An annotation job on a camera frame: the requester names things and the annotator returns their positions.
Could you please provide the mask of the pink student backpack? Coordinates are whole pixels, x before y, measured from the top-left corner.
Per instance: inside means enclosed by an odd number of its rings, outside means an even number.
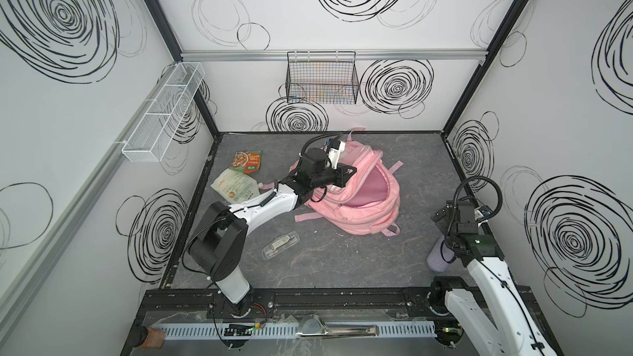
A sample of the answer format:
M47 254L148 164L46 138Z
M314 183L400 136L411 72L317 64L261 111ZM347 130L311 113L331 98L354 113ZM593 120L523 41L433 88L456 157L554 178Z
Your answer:
M303 149L324 148L326 142L339 137L346 143L339 162L355 166L357 172L347 182L345 188L328 186L325 199L321 202L306 202L312 211L295 217L297 223L326 219L345 232L352 235L369 235L381 233L393 237L400 233L395 220L400 208L400 186L393 175L402 163L398 162L387 168L382 163L382 152L372 149L352 139L349 134L346 140L340 133L325 133L308 140ZM271 190L273 183L263 185L261 189ZM320 199L321 191L314 193L314 199Z

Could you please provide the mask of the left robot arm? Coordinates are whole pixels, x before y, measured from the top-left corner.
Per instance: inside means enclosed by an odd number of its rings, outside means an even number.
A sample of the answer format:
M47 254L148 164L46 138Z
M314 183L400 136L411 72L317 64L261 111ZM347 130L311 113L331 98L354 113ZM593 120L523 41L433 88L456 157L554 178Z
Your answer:
M200 272L226 299L229 312L245 316L252 308L252 287L240 269L247 236L270 220L313 202L315 191L325 199L328 186L343 188L357 168L340 163L346 149L330 139L324 148L303 149L297 166L271 190L238 204L212 204L186 244Z

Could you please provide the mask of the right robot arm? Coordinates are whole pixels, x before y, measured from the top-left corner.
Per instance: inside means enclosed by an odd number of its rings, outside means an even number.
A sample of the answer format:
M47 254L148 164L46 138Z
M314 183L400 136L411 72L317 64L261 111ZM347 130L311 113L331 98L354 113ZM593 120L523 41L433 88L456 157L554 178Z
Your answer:
M555 355L521 298L496 240L479 233L473 202L448 201L432 220L444 235L445 247L475 280L488 311L481 309L463 279L449 276L435 277L430 308L453 316L480 355Z

